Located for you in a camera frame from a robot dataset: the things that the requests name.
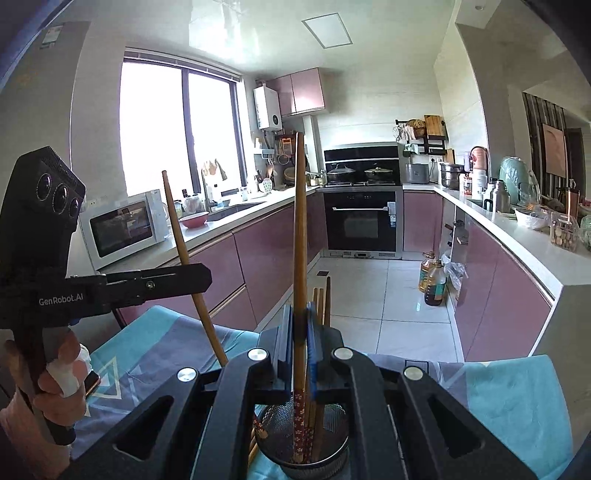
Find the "window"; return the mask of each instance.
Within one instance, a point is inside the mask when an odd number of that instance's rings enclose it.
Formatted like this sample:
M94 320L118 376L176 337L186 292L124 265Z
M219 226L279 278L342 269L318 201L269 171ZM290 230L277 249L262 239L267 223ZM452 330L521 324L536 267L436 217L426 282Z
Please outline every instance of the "window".
M222 192L246 185L236 83L188 68L125 61L121 156L127 194L160 189L167 170L175 199L202 190L204 164L218 166Z

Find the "blue tablecloth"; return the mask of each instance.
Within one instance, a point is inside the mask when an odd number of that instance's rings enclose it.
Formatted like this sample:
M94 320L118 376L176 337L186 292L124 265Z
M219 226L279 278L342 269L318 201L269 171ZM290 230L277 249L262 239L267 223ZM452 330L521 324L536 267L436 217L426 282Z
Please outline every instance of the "blue tablecloth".
M229 358L256 345L258 334L216 326ZM573 456L570 422L560 384L545 355L447 364L370 355L376 364L402 370L416 364L462 403L542 480L555 480ZM217 368L200 321L152 307L91 355L102 380L76 424L73 458L80 456L180 368ZM345 469L340 478L346 478ZM281 469L259 454L249 480L284 480Z

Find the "white tiled floor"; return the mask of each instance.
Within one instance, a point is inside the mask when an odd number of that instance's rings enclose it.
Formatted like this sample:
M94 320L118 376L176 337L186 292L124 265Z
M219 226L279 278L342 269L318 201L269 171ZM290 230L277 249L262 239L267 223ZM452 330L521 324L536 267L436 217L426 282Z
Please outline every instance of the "white tiled floor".
M330 321L345 345L365 353L456 362L447 309L425 304L417 289L419 268L414 261L321 258L308 274L309 298L314 287L326 284L316 274L328 270ZM265 328L280 320L281 311Z

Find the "cooking oil bottle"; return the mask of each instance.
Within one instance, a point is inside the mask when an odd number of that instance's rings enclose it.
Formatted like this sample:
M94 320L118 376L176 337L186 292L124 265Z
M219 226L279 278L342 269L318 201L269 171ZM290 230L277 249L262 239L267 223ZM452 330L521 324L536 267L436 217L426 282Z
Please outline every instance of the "cooking oil bottle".
M446 281L447 275L443 271L443 264L441 260L437 260L427 275L425 287L425 303L427 305L433 307L441 305Z
M425 260L421 263L421 271L418 275L418 289L425 293L425 287L427 287L427 275L429 275L429 270L435 263L435 252L429 252L423 254L425 255Z

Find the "camera lens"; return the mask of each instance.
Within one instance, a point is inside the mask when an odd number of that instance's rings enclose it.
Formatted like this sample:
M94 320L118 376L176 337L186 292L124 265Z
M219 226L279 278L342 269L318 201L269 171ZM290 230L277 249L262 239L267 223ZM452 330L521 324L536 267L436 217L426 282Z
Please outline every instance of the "camera lens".
M51 190L51 177L48 173L41 175L41 178L37 182L37 198L39 200L45 200L49 196Z
M78 213L78 208L80 208L80 200L73 199L70 202L70 216L74 217Z
M61 184L56 188L56 192L53 194L53 211L61 213L66 208L66 200L68 198L68 189L64 184Z

